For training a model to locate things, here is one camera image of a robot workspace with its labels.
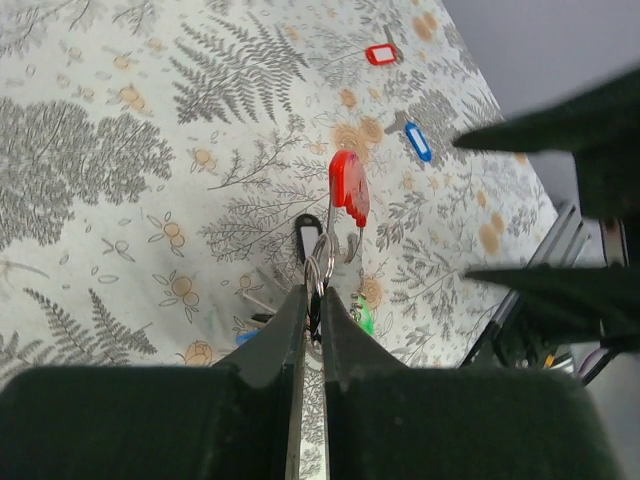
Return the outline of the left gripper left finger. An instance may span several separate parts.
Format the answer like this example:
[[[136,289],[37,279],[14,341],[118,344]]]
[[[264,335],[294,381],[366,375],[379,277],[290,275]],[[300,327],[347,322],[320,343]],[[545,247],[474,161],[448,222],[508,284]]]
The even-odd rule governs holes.
[[[294,479],[306,292],[209,367],[39,367],[1,394],[5,479]]]

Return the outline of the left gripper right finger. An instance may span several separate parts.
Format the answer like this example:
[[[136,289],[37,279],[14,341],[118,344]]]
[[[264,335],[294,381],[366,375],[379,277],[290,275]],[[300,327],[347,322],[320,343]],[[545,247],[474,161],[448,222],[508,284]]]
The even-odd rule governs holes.
[[[619,479],[595,407],[567,374],[410,368],[320,303],[333,479]]]

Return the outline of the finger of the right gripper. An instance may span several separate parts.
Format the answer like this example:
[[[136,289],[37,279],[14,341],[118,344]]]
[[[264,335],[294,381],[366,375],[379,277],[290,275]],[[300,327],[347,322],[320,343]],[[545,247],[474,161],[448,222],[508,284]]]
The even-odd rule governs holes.
[[[557,343],[637,345],[637,267],[470,268],[466,279],[505,286],[524,300],[533,329]]]
[[[453,146],[474,151],[570,153],[582,215],[639,213],[639,70],[543,110],[469,130]]]

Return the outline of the key bunch with coloured tags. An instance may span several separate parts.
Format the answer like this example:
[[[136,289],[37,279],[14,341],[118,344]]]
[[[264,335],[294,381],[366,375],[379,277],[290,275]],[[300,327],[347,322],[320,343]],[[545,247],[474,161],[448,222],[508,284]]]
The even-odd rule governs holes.
[[[317,309],[321,294],[332,287],[344,302],[348,318],[372,334],[373,320],[362,289],[362,243],[370,195],[364,166],[355,152],[340,150],[331,159],[328,193],[325,226],[310,214],[295,220],[308,308]]]

